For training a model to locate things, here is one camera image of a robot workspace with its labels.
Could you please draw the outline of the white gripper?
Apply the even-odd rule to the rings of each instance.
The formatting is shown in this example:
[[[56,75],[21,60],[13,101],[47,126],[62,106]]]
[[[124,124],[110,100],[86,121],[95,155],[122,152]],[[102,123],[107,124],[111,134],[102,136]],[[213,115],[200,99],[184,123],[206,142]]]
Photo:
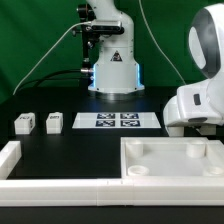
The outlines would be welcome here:
[[[165,129],[170,137],[183,137],[186,127],[196,128],[201,135],[215,135],[224,125],[224,117],[202,100],[191,102],[171,98],[163,110]]]

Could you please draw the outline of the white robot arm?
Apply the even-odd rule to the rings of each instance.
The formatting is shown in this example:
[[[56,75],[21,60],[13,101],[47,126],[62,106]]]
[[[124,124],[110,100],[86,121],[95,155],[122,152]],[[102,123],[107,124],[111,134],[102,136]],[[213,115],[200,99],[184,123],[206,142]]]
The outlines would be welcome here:
[[[92,68],[89,92],[110,100],[144,90],[139,64],[134,59],[134,23],[119,11],[114,0],[86,0],[78,12],[87,21],[83,32],[100,42],[99,58]],[[207,6],[195,15],[188,47],[204,81],[181,86],[163,110],[165,128],[181,136],[185,127],[214,134],[224,125],[224,3]]]

